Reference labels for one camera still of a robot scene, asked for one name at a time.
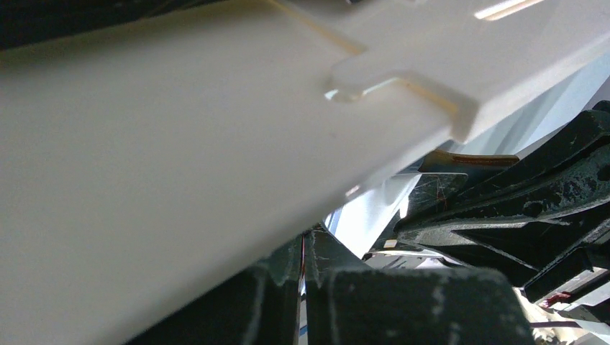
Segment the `black credit card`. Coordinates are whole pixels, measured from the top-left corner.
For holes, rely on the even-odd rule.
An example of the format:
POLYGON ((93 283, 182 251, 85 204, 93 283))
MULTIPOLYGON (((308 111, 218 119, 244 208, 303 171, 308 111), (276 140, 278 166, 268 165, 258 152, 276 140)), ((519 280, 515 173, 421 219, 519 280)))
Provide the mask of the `black credit card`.
POLYGON ((396 224, 402 219, 410 219, 421 212, 426 213, 429 209, 432 209, 432 213, 446 209, 447 199, 462 190, 467 181, 466 173, 426 172, 420 174, 413 190, 399 202, 398 210, 394 212, 393 217, 369 252, 421 252, 421 248, 397 240, 394 231, 396 224))

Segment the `brown leather card holder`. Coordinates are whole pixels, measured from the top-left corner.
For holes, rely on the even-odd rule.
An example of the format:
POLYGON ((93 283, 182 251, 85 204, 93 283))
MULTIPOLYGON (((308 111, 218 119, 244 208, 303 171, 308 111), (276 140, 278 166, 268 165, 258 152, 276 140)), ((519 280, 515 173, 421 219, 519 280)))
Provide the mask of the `brown leather card holder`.
POLYGON ((363 257, 398 210, 399 202, 413 190, 420 174, 466 173, 468 181, 461 192, 518 161, 516 155, 464 155, 436 149, 331 212, 323 223, 353 254, 363 257))

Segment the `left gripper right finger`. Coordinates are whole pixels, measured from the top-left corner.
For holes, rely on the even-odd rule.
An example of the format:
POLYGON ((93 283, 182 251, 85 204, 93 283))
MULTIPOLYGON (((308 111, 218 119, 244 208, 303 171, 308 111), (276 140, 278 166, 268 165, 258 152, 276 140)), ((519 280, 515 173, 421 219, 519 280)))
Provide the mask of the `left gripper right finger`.
POLYGON ((508 280, 476 268, 372 268, 326 229, 304 235, 310 344, 533 344, 508 280))

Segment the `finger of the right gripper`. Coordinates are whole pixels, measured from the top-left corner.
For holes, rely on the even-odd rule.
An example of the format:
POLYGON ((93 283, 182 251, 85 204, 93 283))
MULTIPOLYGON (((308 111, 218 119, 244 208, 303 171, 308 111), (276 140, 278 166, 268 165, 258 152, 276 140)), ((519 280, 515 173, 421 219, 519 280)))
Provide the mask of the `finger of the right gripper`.
POLYGON ((508 170, 452 197, 439 213, 399 229, 514 228, 609 202, 609 102, 582 111, 508 170))
POLYGON ((516 228, 399 225, 400 242, 465 266, 497 270, 532 301, 571 293, 567 283, 609 272, 609 205, 516 228))

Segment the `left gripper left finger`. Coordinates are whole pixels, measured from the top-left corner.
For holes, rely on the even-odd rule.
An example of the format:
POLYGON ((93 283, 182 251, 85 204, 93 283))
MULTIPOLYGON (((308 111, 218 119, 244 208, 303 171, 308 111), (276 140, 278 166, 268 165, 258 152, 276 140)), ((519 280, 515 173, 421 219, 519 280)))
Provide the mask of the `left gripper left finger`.
POLYGON ((229 278, 130 344, 296 344, 302 237, 229 278))

